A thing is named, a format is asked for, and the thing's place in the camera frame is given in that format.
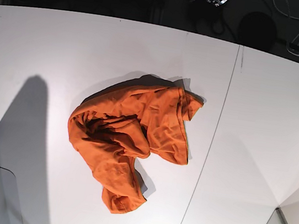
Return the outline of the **orange t-shirt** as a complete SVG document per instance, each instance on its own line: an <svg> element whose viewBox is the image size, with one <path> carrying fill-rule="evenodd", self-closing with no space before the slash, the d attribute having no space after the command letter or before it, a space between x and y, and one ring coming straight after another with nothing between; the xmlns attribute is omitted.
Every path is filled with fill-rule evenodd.
<svg viewBox="0 0 299 224"><path fill-rule="evenodd" d="M131 85L108 89L83 101L68 120L69 141L102 185L102 201L113 214L145 203L135 160L155 153L188 163L185 122L203 100L178 85Z"/></svg>

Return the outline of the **black round stool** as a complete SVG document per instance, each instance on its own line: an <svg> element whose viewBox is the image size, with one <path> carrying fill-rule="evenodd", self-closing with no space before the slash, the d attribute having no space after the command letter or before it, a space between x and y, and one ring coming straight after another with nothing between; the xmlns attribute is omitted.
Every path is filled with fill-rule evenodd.
<svg viewBox="0 0 299 224"><path fill-rule="evenodd" d="M246 14L238 25L238 41L244 46L269 51L277 38L277 29L273 19L262 12Z"/></svg>

